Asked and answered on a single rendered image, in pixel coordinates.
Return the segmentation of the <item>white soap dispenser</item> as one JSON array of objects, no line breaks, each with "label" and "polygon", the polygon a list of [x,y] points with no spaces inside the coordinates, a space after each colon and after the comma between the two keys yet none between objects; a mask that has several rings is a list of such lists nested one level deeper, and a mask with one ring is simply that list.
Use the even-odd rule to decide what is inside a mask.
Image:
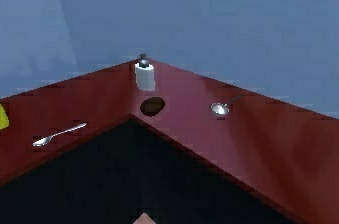
[{"label": "white soap dispenser", "polygon": [[138,62],[135,64],[135,76],[137,87],[142,91],[155,90],[155,68],[147,59],[145,53],[138,57]]}]

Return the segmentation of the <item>silver ladle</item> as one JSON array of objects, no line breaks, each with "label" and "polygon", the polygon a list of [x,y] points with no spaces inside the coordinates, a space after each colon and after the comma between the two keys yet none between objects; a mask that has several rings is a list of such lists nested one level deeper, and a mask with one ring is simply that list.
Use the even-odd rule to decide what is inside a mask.
[{"label": "silver ladle", "polygon": [[220,102],[212,103],[210,105],[210,110],[215,116],[218,116],[218,117],[226,116],[230,112],[229,106],[232,105],[235,101],[237,101],[241,97],[242,95],[238,95],[235,98],[225,103],[220,103]]}]

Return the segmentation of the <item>brown oval potato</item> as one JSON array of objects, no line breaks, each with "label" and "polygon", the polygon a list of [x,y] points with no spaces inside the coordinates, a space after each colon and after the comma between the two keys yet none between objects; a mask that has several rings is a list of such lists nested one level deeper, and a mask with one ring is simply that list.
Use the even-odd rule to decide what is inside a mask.
[{"label": "brown oval potato", "polygon": [[150,97],[140,105],[140,111],[148,117],[156,116],[165,107],[165,101],[161,97]]}]

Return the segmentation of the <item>dark red corner worktop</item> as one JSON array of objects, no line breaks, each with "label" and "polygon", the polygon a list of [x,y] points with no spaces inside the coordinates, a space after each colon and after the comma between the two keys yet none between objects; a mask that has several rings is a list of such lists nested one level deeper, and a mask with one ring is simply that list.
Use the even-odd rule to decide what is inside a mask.
[{"label": "dark red corner worktop", "polygon": [[0,224],[339,224],[339,120],[164,63],[155,79],[124,63],[5,98]]}]

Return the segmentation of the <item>silver spoon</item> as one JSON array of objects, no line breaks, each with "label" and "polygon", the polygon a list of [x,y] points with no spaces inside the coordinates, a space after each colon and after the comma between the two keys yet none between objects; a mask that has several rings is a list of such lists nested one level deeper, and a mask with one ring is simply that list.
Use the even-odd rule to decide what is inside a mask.
[{"label": "silver spoon", "polygon": [[65,133],[68,133],[68,132],[72,132],[72,131],[75,131],[75,130],[78,130],[78,129],[81,129],[81,128],[85,127],[85,126],[86,126],[86,123],[82,123],[82,124],[76,125],[74,127],[71,127],[69,129],[65,129],[63,131],[54,133],[52,135],[43,137],[43,138],[33,142],[32,146],[33,147],[42,147],[42,146],[45,146],[45,145],[49,144],[54,137],[62,135],[62,134],[65,134]]}]

